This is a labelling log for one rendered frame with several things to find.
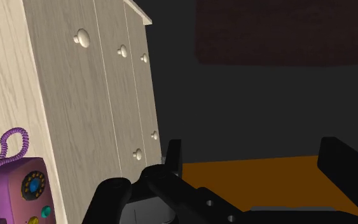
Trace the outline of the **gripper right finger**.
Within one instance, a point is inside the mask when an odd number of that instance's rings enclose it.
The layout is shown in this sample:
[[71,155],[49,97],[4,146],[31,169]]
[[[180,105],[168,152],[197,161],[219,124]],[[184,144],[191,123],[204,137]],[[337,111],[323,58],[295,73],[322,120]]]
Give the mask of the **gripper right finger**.
[[323,137],[317,167],[358,207],[358,151],[337,137]]

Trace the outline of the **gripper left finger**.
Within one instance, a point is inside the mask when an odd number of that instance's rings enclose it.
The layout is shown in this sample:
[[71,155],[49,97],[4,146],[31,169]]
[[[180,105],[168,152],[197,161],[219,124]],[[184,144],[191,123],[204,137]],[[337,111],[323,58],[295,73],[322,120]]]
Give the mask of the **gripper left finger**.
[[135,199],[158,197],[174,210],[176,224],[241,224],[243,212],[205,187],[181,178],[182,141],[169,141],[164,164],[143,169],[138,181],[109,178],[93,195],[81,224],[119,224],[123,208]]

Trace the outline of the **pale wood chest of drawers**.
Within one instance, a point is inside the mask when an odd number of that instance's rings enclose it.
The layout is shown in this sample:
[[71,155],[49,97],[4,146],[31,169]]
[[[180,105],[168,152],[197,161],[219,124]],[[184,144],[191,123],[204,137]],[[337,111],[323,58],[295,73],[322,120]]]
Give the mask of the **pale wood chest of drawers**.
[[27,131],[57,224],[81,224],[105,179],[161,161],[150,24],[134,0],[0,0],[0,138]]

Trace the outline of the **purple toy telephone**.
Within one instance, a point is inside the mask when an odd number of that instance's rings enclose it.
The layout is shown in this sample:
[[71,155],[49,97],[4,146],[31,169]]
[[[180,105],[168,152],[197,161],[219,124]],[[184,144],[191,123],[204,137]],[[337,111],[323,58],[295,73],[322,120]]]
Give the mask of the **purple toy telephone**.
[[[7,139],[19,133],[22,149],[7,157]],[[0,224],[57,224],[45,161],[26,157],[29,135],[21,127],[0,138]]]

